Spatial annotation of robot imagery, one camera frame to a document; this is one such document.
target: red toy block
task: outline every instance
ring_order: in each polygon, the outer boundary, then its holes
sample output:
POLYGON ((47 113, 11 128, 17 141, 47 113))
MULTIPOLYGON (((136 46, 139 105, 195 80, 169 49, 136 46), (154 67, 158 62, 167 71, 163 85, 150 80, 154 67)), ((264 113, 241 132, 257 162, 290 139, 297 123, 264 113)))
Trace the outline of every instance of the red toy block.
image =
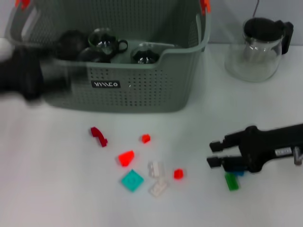
POLYGON ((134 158, 134 152, 132 150, 118 156, 121 166, 123 167, 128 166, 133 158, 134 158))
POLYGON ((142 142, 148 143, 151 140, 151 136, 149 134, 145 134, 142 136, 142 142))
POLYGON ((181 180, 184 177, 183 169, 176 169, 174 172, 174 178, 176 180, 181 180))
POLYGON ((107 146, 107 139, 104 138, 103 134, 100 132, 99 129, 97 129, 96 127, 92 127, 90 131, 93 137, 98 137, 102 147, 107 146))

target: blue block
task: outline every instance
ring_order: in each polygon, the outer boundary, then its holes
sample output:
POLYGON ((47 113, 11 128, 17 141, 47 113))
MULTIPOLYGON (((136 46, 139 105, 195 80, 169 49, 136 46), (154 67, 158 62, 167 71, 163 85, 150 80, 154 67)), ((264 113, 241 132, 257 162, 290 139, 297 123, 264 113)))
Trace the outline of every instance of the blue block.
POLYGON ((144 179, 132 169, 121 182, 125 188, 134 192, 143 183, 143 181, 144 179))

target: orange basket handle clip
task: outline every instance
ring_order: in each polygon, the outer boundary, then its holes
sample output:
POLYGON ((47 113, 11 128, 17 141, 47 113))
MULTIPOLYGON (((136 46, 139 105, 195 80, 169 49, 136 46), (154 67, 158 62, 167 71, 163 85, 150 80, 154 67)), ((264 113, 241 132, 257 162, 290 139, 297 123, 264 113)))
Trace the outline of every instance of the orange basket handle clip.
POLYGON ((210 2, 209 0, 200 0, 200 5, 202 8, 202 15, 205 16, 205 12, 210 13, 212 11, 210 7, 210 2))
POLYGON ((16 0, 15 7, 18 7, 20 2, 22 4, 22 6, 21 6, 22 10, 25 10, 28 7, 28 5, 30 4, 30 0, 16 0))

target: perforated basket wall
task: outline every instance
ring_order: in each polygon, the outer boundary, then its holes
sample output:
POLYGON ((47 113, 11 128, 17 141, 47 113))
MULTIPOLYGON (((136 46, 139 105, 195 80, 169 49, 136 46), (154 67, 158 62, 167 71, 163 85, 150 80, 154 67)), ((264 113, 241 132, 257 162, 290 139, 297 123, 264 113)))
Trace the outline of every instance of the perforated basket wall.
POLYGON ((72 79, 72 92, 45 96, 55 106, 88 111, 170 112, 185 106, 199 55, 210 33, 210 15, 199 0, 35 0, 13 10, 7 37, 13 42, 50 45, 66 30, 89 33, 110 27, 118 37, 178 45, 153 65, 55 61, 72 79), (37 17, 22 36, 32 9, 37 17), (92 82, 118 81, 117 88, 92 82))

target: blurry black robot arm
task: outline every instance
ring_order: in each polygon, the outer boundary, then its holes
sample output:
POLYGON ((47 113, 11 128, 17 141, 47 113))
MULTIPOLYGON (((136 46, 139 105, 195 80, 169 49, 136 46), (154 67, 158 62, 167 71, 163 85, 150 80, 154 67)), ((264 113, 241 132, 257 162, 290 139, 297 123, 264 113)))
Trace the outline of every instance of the blurry black robot arm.
POLYGON ((300 166, 303 161, 303 124, 268 131, 250 126, 243 131, 226 135, 222 142, 210 143, 214 153, 233 147, 239 147, 240 156, 209 157, 209 166, 223 166, 226 172, 257 173, 266 162, 287 157, 293 157, 294 164, 300 166))
POLYGON ((0 61, 0 92, 17 92, 26 100, 36 100, 44 93, 67 90, 69 80, 58 72, 51 79, 43 77, 47 61, 43 51, 17 47, 9 58, 0 61))

